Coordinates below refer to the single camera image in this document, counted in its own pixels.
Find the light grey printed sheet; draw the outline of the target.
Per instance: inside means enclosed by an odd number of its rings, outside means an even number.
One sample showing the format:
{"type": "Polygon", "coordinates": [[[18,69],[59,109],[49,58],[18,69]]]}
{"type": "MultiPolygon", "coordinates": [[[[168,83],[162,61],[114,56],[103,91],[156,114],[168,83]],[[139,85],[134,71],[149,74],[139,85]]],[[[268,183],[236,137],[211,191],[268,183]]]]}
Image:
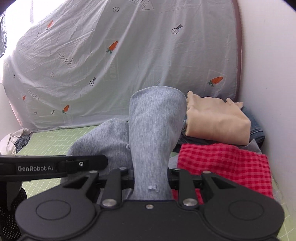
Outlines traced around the light grey printed sheet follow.
{"type": "Polygon", "coordinates": [[[237,1],[15,1],[2,82],[34,132],[128,118],[143,88],[236,99],[237,1]]]}

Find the folded blue denim jeans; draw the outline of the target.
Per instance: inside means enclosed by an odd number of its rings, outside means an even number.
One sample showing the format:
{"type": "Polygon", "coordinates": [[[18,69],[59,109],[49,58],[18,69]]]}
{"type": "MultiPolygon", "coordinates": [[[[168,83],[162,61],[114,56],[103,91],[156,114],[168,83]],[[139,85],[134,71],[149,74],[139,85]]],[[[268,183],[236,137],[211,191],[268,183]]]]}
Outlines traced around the folded blue denim jeans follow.
{"type": "MultiPolygon", "coordinates": [[[[246,107],[243,107],[241,110],[251,121],[249,141],[251,142],[252,140],[255,140],[258,147],[261,149],[262,145],[264,143],[264,140],[265,140],[265,134],[263,132],[263,129],[258,124],[258,122],[255,120],[255,118],[252,115],[250,110],[248,110],[246,107]]],[[[211,144],[217,143],[215,141],[194,138],[194,137],[187,137],[185,135],[185,130],[186,130],[186,119],[184,119],[184,121],[183,121],[183,127],[181,130],[181,134],[178,139],[177,145],[175,147],[175,150],[179,150],[182,144],[211,145],[211,144]]]]}

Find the green grid mat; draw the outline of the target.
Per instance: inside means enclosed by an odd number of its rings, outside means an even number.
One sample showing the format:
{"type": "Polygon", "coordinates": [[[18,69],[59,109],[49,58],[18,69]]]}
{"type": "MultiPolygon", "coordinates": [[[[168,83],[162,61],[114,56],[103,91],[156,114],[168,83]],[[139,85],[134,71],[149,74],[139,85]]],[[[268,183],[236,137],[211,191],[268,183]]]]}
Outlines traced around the green grid mat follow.
{"type": "MultiPolygon", "coordinates": [[[[19,152],[19,156],[57,156],[67,154],[72,144],[80,137],[94,129],[94,126],[87,126],[83,128],[67,128],[55,131],[46,131],[34,133],[30,140],[19,152]]],[[[22,188],[25,190],[27,197],[30,198],[50,188],[60,184],[60,179],[45,179],[33,180],[24,182],[22,188]]],[[[280,189],[272,180],[273,197],[281,204],[285,211],[285,221],[278,234],[279,240],[293,240],[295,241],[295,222],[290,216],[287,205],[280,192],[280,189]]]]}

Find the blue plaid shirt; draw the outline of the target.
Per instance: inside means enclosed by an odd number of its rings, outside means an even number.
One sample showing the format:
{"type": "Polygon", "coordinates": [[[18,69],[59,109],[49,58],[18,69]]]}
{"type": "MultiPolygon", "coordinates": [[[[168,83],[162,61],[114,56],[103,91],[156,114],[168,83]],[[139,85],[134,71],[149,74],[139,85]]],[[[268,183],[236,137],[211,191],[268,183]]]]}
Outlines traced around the blue plaid shirt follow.
{"type": "Polygon", "coordinates": [[[30,140],[30,135],[22,135],[15,142],[16,153],[18,153],[30,140]]]}

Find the folded beige garment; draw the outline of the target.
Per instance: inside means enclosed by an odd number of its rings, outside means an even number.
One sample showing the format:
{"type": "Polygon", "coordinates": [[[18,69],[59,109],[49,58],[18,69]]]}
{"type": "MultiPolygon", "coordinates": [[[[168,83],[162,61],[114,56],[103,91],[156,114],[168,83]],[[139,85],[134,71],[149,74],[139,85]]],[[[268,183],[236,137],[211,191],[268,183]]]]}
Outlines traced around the folded beige garment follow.
{"type": "Polygon", "coordinates": [[[185,135],[231,145],[247,145],[251,120],[242,108],[243,102],[200,97],[189,91],[185,135]]]}

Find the red checked cloth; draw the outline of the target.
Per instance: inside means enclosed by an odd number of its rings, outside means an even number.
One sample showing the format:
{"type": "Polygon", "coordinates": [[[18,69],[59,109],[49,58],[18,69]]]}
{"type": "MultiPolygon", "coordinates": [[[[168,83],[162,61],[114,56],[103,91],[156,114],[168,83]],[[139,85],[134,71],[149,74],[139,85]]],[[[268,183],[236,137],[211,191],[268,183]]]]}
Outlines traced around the red checked cloth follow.
{"type": "Polygon", "coordinates": [[[201,175],[210,171],[223,178],[273,198],[268,157],[228,144],[183,144],[173,168],[201,175]]]}

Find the white crumpled cloth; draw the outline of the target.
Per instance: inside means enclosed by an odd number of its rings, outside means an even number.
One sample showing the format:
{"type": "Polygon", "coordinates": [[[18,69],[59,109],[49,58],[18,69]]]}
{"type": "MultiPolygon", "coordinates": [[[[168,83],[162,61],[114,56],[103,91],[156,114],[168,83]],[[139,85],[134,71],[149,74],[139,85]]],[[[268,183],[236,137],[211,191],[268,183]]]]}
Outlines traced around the white crumpled cloth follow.
{"type": "Polygon", "coordinates": [[[15,156],[16,147],[15,142],[22,135],[29,135],[31,131],[28,128],[22,128],[14,133],[7,134],[3,139],[1,139],[1,155],[5,156],[15,156]]]}

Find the grey knit garment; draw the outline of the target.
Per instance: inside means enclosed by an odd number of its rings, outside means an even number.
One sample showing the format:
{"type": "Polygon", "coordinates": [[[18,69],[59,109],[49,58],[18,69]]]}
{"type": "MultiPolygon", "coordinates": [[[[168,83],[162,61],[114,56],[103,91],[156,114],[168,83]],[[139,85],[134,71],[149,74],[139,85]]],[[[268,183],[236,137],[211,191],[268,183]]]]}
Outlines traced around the grey knit garment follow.
{"type": "Polygon", "coordinates": [[[176,146],[187,101],[178,89],[153,86],[130,98],[129,120],[113,118],[80,137],[68,156],[104,155],[108,166],[100,174],[126,167],[134,170],[130,200],[171,200],[167,169],[176,146]]]}

